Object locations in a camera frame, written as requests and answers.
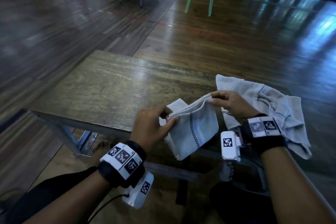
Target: power cord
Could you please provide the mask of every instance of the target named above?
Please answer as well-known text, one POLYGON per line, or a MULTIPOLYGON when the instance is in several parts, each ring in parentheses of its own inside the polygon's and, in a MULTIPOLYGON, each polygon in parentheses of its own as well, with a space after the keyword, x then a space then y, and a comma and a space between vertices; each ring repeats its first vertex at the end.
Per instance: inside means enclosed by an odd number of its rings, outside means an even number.
POLYGON ((262 165, 260 165, 257 161, 253 160, 252 158, 242 157, 242 156, 239 156, 239 157, 240 157, 240 158, 245 158, 245 159, 247 159, 247 160, 249 160, 249 161, 255 163, 255 164, 256 164, 258 167, 260 167, 262 170, 265 170, 265 168, 264 168, 262 165))
POLYGON ((118 195, 118 196, 116 196, 116 197, 110 199, 109 201, 107 201, 105 204, 103 204, 102 207, 100 207, 100 208, 95 212, 95 214, 90 218, 90 220, 87 222, 87 224, 89 224, 89 223, 93 220, 93 218, 97 215, 97 213, 99 213, 99 211, 100 211, 101 209, 103 209, 108 203, 112 202, 113 200, 115 200, 115 199, 117 199, 117 198, 119 198, 119 197, 129 197, 129 194, 118 195))

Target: wrist-mounted device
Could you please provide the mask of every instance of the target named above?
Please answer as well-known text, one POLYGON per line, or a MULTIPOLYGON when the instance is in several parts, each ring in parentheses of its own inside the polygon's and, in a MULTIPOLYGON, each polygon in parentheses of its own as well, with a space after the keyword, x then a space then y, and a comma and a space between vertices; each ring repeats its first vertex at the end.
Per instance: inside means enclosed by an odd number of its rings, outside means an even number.
POLYGON ((250 147, 259 155, 264 151, 284 146, 286 141, 275 119, 259 114, 246 120, 238 131, 224 131, 220 134, 222 157, 226 160, 240 161, 240 148, 250 147))
POLYGON ((145 171, 144 161, 147 155, 134 141, 116 144, 105 154, 98 164, 98 171, 114 188, 126 188, 123 201, 139 209, 145 202, 153 184, 154 176, 145 171))

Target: wristband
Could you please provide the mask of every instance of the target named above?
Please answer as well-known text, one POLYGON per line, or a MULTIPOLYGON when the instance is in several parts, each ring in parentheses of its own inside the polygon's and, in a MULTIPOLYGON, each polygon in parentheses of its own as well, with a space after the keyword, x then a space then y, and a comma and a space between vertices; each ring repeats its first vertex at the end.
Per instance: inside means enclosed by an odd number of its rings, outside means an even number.
POLYGON ((143 166, 146 158, 145 151, 136 142, 127 141, 126 143, 128 145, 123 143, 115 145, 100 159, 97 167, 99 173, 113 187, 120 185, 124 188, 129 186, 134 188, 145 173, 143 166))
POLYGON ((241 133, 244 143, 250 143, 259 155, 271 148, 287 146, 276 121, 263 113, 246 120, 241 133))

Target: bare foot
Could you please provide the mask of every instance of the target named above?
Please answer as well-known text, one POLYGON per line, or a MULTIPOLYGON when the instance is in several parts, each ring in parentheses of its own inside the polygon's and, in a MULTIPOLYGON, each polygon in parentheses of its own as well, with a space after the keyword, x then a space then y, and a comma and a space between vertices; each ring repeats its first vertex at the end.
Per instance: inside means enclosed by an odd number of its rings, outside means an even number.
POLYGON ((93 166, 98 166, 99 160, 103 157, 109 150, 111 150, 110 144, 106 141, 100 142, 97 147, 93 150, 93 155, 91 157, 91 163, 93 166))

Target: person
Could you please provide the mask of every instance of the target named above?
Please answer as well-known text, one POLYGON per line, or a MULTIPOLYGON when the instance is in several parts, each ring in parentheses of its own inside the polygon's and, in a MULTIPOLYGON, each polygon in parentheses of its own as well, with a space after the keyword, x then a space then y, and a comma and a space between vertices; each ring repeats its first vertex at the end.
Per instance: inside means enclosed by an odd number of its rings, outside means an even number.
MULTIPOLYGON (((208 102, 224 107, 240 123, 260 115, 236 92, 216 91, 211 95, 208 102)), ((148 153, 167 136, 178 117, 160 126, 159 116, 169 113, 171 110, 166 106, 138 111, 130 145, 139 146, 139 154, 148 153)), ((105 143, 101 143, 97 151, 104 148, 105 143)), ((306 178, 286 147, 271 147, 264 150, 260 158, 271 199, 234 189, 231 183, 216 185, 210 192, 210 201, 225 223, 336 223, 334 210, 306 178)), ((103 175, 96 166, 97 163, 83 172, 45 180, 13 207, 8 223, 86 223, 117 179, 103 175)))

